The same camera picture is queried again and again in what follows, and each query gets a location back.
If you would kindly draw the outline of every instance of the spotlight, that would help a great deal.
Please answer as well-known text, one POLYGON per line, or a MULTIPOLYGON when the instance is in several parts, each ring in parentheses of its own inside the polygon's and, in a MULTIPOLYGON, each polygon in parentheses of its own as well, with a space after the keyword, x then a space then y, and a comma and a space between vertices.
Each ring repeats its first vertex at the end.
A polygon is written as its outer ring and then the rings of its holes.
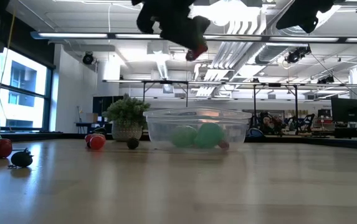
POLYGON ((326 78, 317 81, 317 84, 326 84, 326 78))
POLYGON ((326 82, 327 83, 334 83, 335 82, 335 79, 333 78, 333 76, 328 76, 327 78, 326 78, 326 82))
POLYGON ((288 63, 297 63, 300 59, 304 58, 306 55, 311 53, 310 46, 308 47, 297 47, 296 50, 289 52, 285 61, 288 63))
POLYGON ((85 65, 93 65, 95 63, 95 59, 92 56, 93 53, 92 52, 86 52, 84 57, 83 57, 83 63, 85 65))
POLYGON ((330 75, 326 78, 320 79, 317 81, 317 84, 327 84, 327 83, 334 83, 335 79, 333 78, 333 75, 330 75))

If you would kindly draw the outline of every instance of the security camera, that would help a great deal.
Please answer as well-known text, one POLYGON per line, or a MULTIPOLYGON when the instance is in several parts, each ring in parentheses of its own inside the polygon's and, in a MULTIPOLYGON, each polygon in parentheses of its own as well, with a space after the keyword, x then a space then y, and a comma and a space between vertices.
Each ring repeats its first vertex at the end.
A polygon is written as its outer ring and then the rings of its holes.
POLYGON ((93 55, 93 52, 85 53, 85 55, 83 57, 83 63, 85 65, 93 65, 96 62, 95 58, 92 55, 93 55))

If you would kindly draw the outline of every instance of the cable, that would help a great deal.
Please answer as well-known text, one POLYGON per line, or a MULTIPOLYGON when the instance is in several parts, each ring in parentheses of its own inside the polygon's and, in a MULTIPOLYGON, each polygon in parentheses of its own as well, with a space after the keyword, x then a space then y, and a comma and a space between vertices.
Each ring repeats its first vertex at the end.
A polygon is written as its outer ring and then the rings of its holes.
MULTIPOLYGON (((108 27, 109 27, 109 32, 111 30, 111 27, 110 27, 110 8, 112 7, 112 4, 109 5, 109 9, 108 9, 108 27)), ((110 40, 108 40, 108 44, 109 44, 109 52, 108 52, 108 63, 110 62, 110 56, 109 56, 109 53, 110 53, 110 49, 111 49, 111 46, 110 46, 110 40)))
POLYGON ((329 74, 331 76, 333 76, 335 79, 337 79, 344 87, 346 87, 350 92, 354 93, 356 96, 357 96, 357 93, 354 92, 351 88, 349 88, 346 84, 344 84, 342 81, 340 81, 338 78, 335 77, 335 75, 333 74, 333 72, 329 71, 329 69, 327 69, 312 53, 310 53, 314 58, 315 60, 317 60, 317 62, 327 71, 329 72, 329 74))
MULTIPOLYGON (((14 27, 14 24, 15 24, 15 18, 16 18, 16 8, 14 7, 14 13, 12 15, 11 28, 9 29, 9 37, 8 37, 8 42, 7 42, 7 50, 6 50, 6 54, 5 54, 5 62, 4 62, 4 67, 2 68, 2 74, 1 74, 1 80, 0 80, 0 90, 1 90, 1 85, 2 85, 2 79, 4 78, 4 73, 5 73, 6 60, 8 58, 9 48, 11 46, 13 27, 14 27)), ((5 118, 7 118, 5 110, 4 110, 4 107, 2 106, 2 101, 1 100, 0 100, 0 106, 1 106, 2 113, 4 114, 5 118)))

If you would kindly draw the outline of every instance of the ceiling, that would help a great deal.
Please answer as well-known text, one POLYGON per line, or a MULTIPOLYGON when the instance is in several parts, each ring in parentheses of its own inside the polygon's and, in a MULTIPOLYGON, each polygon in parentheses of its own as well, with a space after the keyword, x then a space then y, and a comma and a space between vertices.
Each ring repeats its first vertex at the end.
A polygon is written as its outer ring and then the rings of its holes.
MULTIPOLYGON (((273 18, 290 0, 276 0, 277 5, 267 11, 267 23, 273 22, 273 18)), ((342 7, 338 12, 313 35, 357 35, 357 7, 342 7)), ((16 10, 16 16, 29 24, 35 30, 42 32, 108 32, 108 12, 110 13, 110 32, 136 32, 136 17, 139 8, 131 6, 108 4, 84 4, 82 2, 55 2, 53 0, 13 0, 8 7, 10 12, 16 10)), ((212 24, 207 30, 208 34, 226 33, 228 26, 216 26, 212 24)), ((72 45, 114 45, 116 51, 125 61, 121 72, 124 75, 133 73, 150 73, 157 70, 156 63, 148 60, 145 40, 80 40, 71 41, 72 45)), ((203 54, 200 60, 213 60, 219 51, 220 42, 210 42, 209 51, 203 54)), ((196 63, 184 60, 185 49, 169 43, 170 60, 166 62, 170 70, 193 71, 196 63)), ((280 63, 276 66, 267 66, 260 77, 263 82, 284 81, 288 76, 296 82, 306 80, 312 75, 325 71, 325 68, 335 71, 337 77, 343 82, 348 79, 348 68, 357 62, 357 45, 345 44, 312 44, 313 55, 308 55, 300 63, 292 65, 289 69, 280 63)), ((94 52, 100 59, 107 58, 108 52, 94 52)))

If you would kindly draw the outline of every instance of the computer monitor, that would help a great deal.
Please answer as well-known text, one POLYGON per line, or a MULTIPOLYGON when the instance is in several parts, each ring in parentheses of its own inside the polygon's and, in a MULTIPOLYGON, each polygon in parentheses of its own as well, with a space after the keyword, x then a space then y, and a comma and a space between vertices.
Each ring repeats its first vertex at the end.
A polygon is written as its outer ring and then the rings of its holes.
POLYGON ((322 110, 318 110, 318 117, 320 118, 321 116, 323 117, 330 117, 330 110, 326 110, 326 109, 322 109, 322 110))
POLYGON ((357 100, 332 98, 331 103, 334 121, 357 122, 357 100))

